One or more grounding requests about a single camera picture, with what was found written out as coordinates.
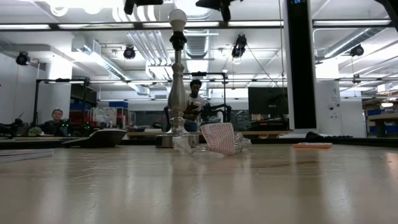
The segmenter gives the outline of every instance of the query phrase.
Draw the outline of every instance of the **black monitor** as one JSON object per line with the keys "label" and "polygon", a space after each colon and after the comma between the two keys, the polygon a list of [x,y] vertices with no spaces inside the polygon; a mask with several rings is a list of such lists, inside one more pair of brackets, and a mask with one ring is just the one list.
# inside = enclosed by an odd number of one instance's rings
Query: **black monitor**
{"label": "black monitor", "polygon": [[288,113],[287,88],[249,88],[249,114],[269,114],[271,118],[280,118]]}

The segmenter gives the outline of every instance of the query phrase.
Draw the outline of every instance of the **paper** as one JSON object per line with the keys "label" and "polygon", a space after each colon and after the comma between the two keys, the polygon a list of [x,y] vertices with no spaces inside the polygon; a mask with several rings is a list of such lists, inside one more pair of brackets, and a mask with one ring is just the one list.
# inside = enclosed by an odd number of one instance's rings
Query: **paper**
{"label": "paper", "polygon": [[206,124],[200,129],[209,151],[229,156],[235,154],[234,129],[231,123]]}

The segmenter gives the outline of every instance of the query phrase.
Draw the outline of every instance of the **person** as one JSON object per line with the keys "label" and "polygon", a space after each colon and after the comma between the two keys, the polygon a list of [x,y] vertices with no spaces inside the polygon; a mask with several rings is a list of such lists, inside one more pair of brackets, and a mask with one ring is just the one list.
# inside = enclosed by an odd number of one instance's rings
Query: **person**
{"label": "person", "polygon": [[45,134],[52,134],[54,136],[59,136],[59,137],[67,137],[68,128],[63,126],[64,122],[62,116],[63,116],[63,111],[61,109],[59,108],[54,109],[52,111],[52,120],[39,125],[39,128]]}
{"label": "person", "polygon": [[192,80],[190,83],[191,93],[188,96],[188,106],[184,112],[185,119],[184,128],[188,132],[198,131],[198,115],[199,111],[206,104],[205,99],[199,96],[201,87],[200,80]]}

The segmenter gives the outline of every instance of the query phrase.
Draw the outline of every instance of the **silver lamp base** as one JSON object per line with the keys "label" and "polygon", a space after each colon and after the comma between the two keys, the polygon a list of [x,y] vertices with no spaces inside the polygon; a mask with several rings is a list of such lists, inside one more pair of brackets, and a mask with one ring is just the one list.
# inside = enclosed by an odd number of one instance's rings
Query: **silver lamp base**
{"label": "silver lamp base", "polygon": [[188,139],[189,146],[195,147],[199,144],[198,134],[163,134],[156,136],[155,147],[156,148],[173,148],[173,137],[181,136]]}

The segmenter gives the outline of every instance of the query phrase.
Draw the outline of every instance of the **orange object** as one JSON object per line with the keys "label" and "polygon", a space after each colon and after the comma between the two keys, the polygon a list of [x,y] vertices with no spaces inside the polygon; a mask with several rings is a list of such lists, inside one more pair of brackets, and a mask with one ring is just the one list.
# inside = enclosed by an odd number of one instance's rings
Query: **orange object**
{"label": "orange object", "polygon": [[298,144],[294,144],[294,148],[306,148],[306,149],[329,149],[331,148],[332,143],[308,143],[302,142]]}

